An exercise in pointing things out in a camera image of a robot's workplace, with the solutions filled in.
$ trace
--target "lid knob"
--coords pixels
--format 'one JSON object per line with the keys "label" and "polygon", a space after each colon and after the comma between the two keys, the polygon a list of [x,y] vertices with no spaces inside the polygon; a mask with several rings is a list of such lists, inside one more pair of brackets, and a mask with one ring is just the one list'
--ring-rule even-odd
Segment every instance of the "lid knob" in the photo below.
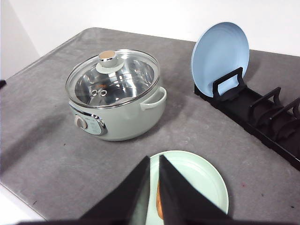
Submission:
{"label": "lid knob", "polygon": [[104,51],[99,54],[100,64],[105,68],[115,67],[118,62],[117,53],[112,50]]}

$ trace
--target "plate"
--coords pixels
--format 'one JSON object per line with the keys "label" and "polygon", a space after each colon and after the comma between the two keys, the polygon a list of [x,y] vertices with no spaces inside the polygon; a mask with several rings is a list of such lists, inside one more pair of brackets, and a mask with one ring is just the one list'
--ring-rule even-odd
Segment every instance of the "plate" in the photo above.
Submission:
{"label": "plate", "polygon": [[150,158],[150,196],[146,225],[163,225],[156,209],[158,187],[159,156],[164,155],[173,166],[202,195],[208,198],[223,212],[228,213],[228,192],[226,185],[215,167],[204,158],[181,150],[158,153]]}
{"label": "plate", "polygon": [[[212,83],[218,78],[243,67],[244,77],[249,62],[249,44],[243,30],[231,22],[218,23],[209,28],[194,46],[191,71],[197,88],[213,97]],[[238,85],[234,76],[219,85],[222,95]]]}

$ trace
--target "dish rack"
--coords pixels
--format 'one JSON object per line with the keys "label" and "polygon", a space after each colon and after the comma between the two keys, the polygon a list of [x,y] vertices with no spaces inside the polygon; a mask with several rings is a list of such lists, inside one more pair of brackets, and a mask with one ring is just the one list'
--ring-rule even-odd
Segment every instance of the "dish rack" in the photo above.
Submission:
{"label": "dish rack", "polygon": [[[215,80],[213,97],[201,93],[195,85],[195,94],[208,101],[257,137],[264,145],[273,149],[300,171],[300,98],[283,106],[279,99],[280,87],[264,96],[251,90],[242,78],[240,67]],[[238,86],[220,95],[218,86],[237,75]]]}

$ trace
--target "pot handle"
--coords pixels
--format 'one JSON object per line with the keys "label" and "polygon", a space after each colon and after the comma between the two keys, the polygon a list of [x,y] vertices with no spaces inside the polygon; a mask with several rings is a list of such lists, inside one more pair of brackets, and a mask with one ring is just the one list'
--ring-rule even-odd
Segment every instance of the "pot handle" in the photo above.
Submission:
{"label": "pot handle", "polygon": [[[157,92],[161,92],[161,93],[164,94],[161,97],[161,99],[159,99],[157,102],[145,103],[145,102],[149,101],[154,95],[156,95]],[[146,109],[154,108],[154,107],[162,104],[166,100],[166,98],[167,98],[167,91],[163,87],[159,87],[149,98],[147,98],[145,101],[143,101],[142,103],[140,103],[141,110],[145,111]]]}

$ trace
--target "mint green plate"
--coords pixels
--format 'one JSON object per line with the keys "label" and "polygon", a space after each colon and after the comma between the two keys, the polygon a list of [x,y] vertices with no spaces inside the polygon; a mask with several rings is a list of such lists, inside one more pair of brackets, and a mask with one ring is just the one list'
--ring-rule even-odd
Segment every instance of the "mint green plate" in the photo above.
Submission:
{"label": "mint green plate", "polygon": [[228,213],[228,192],[226,185],[215,167],[204,158],[181,150],[160,152],[150,158],[150,196],[146,225],[163,225],[156,210],[159,156],[164,155],[175,168],[202,195],[223,212]]}

